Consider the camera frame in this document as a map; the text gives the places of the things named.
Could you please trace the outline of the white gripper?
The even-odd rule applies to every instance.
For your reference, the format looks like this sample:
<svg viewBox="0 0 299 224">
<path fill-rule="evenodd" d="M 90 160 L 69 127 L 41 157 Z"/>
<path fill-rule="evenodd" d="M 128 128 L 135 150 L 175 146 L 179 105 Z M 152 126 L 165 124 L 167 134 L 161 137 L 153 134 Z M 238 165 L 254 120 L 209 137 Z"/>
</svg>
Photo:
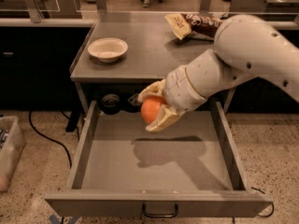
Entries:
<svg viewBox="0 0 299 224">
<path fill-rule="evenodd" d="M 206 102 L 192 86 L 186 73 L 186 65 L 170 72 L 165 79 L 148 85 L 137 96 L 143 103 L 150 96 L 164 97 L 169 105 L 162 105 L 156 119 L 146 127 L 150 133 L 160 132 L 177 122 L 186 112 L 191 112 Z"/>
</svg>

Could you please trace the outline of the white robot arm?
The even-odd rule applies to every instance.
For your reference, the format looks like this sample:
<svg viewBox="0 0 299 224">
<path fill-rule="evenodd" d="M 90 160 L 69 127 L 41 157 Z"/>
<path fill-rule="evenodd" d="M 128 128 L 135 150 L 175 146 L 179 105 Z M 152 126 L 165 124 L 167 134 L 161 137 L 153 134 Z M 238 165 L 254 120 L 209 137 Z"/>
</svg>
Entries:
<svg viewBox="0 0 299 224">
<path fill-rule="evenodd" d="M 252 15 L 235 15 L 218 28 L 212 49 L 138 94 L 140 103 L 151 97 L 165 100 L 146 130 L 162 131 L 213 94 L 256 77 L 299 102 L 299 49 L 268 22 Z"/>
</svg>

